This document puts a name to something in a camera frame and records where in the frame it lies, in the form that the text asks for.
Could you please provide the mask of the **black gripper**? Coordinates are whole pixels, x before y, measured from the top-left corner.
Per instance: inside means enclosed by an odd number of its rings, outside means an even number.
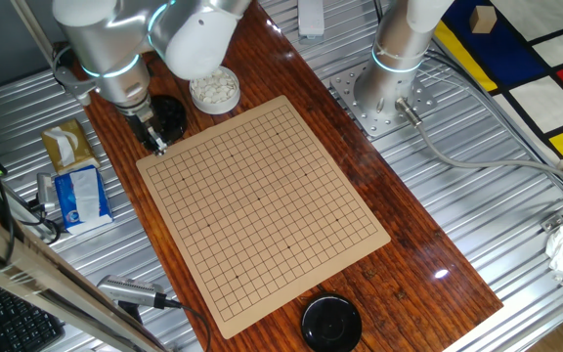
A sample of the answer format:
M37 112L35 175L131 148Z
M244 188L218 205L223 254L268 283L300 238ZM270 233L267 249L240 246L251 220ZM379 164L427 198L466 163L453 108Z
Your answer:
M159 114L152 105L127 109L124 116L139 142L155 155L164 155L167 149L163 139Z

